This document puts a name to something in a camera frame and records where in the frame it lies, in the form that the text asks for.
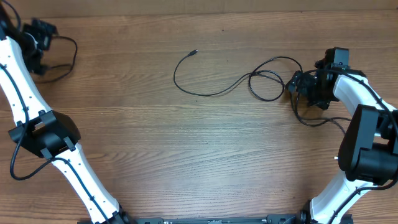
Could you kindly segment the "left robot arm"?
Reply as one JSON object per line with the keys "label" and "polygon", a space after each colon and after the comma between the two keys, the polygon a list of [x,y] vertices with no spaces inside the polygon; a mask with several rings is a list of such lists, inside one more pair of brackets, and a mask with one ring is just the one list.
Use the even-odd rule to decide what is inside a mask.
{"label": "left robot arm", "polygon": [[[15,128],[9,130],[16,148],[10,162],[10,175],[22,181],[52,164],[69,181],[85,205],[90,223],[130,223],[128,214],[105,189],[89,165],[79,140],[80,132],[72,119],[54,111],[43,99],[31,74],[43,75],[49,67],[41,59],[57,28],[39,19],[30,24],[17,20],[14,25],[1,9],[1,88],[10,104]],[[45,162],[32,173],[14,172],[16,157],[24,148]]]}

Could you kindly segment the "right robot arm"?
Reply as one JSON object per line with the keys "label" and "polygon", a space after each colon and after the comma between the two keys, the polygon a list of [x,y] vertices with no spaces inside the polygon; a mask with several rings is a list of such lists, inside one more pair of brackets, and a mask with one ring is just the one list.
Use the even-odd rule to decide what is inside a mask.
{"label": "right robot arm", "polygon": [[352,116],[336,158],[339,172],[289,222],[352,223],[347,211],[363,195],[397,183],[397,109],[373,90],[362,71],[350,68],[345,48],[326,50],[313,70],[295,72],[285,88],[294,111],[304,96],[308,105],[323,110],[340,101]]}

